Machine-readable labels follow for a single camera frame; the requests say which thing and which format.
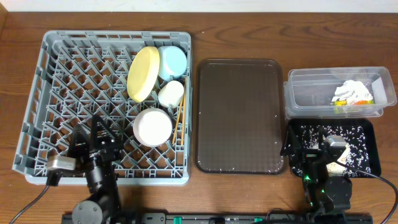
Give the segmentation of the light blue bowl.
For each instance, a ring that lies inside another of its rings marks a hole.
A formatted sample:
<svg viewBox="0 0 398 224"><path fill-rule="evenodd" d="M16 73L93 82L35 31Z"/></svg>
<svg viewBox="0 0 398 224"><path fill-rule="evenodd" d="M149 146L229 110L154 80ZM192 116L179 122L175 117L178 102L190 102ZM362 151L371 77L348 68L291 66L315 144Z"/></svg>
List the light blue bowl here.
<svg viewBox="0 0 398 224"><path fill-rule="evenodd" d="M187 69L187 56L176 46L162 46L158 48L160 65L158 76L165 81L176 80Z"/></svg>

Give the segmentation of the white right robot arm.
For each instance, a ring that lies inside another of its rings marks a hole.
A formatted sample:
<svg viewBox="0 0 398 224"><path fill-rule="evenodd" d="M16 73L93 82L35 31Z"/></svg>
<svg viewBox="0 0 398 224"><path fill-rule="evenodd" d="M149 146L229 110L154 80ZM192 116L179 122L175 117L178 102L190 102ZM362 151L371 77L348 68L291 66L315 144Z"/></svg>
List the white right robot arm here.
<svg viewBox="0 0 398 224"><path fill-rule="evenodd" d="M318 149L307 149L299 141L292 125L287 126L285 146L281 156L289 158L291 168L302 171L302 183L307 202L311 208L305 212L305 219L320 222L327 219L345 220L344 211L351 208L352 182L344 176L329 176L327 165L338 162L346 150L342 136L323 134L318 130Z"/></svg>

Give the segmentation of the wooden chopstick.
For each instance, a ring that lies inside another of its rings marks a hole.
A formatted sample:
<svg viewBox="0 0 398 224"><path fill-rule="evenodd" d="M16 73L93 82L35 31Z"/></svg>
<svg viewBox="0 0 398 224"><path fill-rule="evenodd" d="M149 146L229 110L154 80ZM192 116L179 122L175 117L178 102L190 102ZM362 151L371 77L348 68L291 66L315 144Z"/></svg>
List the wooden chopstick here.
<svg viewBox="0 0 398 224"><path fill-rule="evenodd" d="M175 142L176 142L177 132L178 132L178 124L179 124L179 121L180 121L180 115L181 115L181 112L182 112L182 107L183 107L184 100L185 100L185 96L183 96L183 98L182 98L182 100L181 100L181 102L179 104L177 120L176 120L176 123L175 123L174 135L173 135L173 139L172 139L172 144L175 144Z"/></svg>
<svg viewBox="0 0 398 224"><path fill-rule="evenodd" d="M185 111L186 111L186 94L183 97L183 116L182 116L182 135L181 135L181 146L184 146L185 142Z"/></svg>

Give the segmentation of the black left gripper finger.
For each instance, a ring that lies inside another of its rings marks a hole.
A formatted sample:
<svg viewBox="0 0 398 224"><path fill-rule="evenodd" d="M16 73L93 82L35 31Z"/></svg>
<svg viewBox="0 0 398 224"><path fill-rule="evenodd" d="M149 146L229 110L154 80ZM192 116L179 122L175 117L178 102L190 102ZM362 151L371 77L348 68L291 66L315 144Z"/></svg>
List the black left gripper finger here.
<svg viewBox="0 0 398 224"><path fill-rule="evenodd" d="M83 157L87 156L90 151L90 136L84 130L84 128L77 124L73 128L72 140L70 141L69 148L67 150L68 157Z"/></svg>
<svg viewBox="0 0 398 224"><path fill-rule="evenodd" d="M90 143L92 146L123 146L123 142L98 115L92 117Z"/></svg>

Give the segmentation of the white cup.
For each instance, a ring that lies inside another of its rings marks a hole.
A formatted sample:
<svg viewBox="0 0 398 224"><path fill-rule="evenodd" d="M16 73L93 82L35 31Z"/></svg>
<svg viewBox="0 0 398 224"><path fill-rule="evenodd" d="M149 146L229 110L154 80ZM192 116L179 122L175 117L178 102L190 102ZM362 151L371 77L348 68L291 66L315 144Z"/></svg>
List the white cup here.
<svg viewBox="0 0 398 224"><path fill-rule="evenodd" d="M179 81L168 82L158 95L159 103L165 108L176 108L184 94L184 86Z"/></svg>

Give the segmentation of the green orange snack wrapper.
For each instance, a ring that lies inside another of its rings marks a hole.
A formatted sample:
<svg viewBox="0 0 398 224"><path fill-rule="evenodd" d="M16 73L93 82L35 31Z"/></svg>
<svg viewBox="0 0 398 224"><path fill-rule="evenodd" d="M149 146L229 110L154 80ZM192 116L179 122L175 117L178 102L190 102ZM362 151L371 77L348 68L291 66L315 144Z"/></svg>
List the green orange snack wrapper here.
<svg viewBox="0 0 398 224"><path fill-rule="evenodd" d="M332 101L331 105L332 106L353 106L353 105L373 105L374 104L374 100L361 100L361 101L350 101L347 102L346 100L336 100L336 101Z"/></svg>

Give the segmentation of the white napkin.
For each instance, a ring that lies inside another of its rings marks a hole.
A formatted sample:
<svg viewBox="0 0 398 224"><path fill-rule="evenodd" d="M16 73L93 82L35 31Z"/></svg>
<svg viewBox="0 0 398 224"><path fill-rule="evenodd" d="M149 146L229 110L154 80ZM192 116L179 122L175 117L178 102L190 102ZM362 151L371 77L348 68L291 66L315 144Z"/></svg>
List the white napkin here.
<svg viewBox="0 0 398 224"><path fill-rule="evenodd" d="M350 101L361 101L361 100L374 100L370 91L365 87L361 81L347 80L342 86L339 86L335 90L335 95L332 101L346 100Z"/></svg>

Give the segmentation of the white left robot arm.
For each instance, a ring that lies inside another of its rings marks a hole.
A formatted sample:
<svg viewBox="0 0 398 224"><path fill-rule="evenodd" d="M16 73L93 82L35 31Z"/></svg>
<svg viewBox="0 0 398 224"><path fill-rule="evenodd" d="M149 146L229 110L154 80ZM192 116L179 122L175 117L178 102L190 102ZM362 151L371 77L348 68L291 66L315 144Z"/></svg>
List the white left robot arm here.
<svg viewBox="0 0 398 224"><path fill-rule="evenodd" d="M113 162L121 159L122 148L122 141L98 115L91 119L90 133L80 124L74 127L67 156L76 160L75 172L85 175L90 196L73 209L73 223L106 223L119 213Z"/></svg>

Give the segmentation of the yellow plate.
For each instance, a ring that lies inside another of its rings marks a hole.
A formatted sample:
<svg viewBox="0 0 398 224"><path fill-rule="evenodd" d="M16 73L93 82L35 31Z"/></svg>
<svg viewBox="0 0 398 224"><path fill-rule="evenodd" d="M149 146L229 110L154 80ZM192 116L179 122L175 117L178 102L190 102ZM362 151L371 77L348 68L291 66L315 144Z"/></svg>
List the yellow plate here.
<svg viewBox="0 0 398 224"><path fill-rule="evenodd" d="M156 47L142 48L132 61L127 76L128 96L137 103L151 93L158 77L160 55Z"/></svg>

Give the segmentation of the pink small plate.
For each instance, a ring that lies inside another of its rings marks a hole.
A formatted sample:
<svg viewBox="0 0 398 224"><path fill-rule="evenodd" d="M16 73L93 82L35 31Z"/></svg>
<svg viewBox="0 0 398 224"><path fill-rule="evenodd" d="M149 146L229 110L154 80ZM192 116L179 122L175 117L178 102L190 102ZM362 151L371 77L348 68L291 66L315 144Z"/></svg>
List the pink small plate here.
<svg viewBox="0 0 398 224"><path fill-rule="evenodd" d="M157 147L165 143L172 133L172 121L159 108L141 111L133 122L134 137L144 146Z"/></svg>

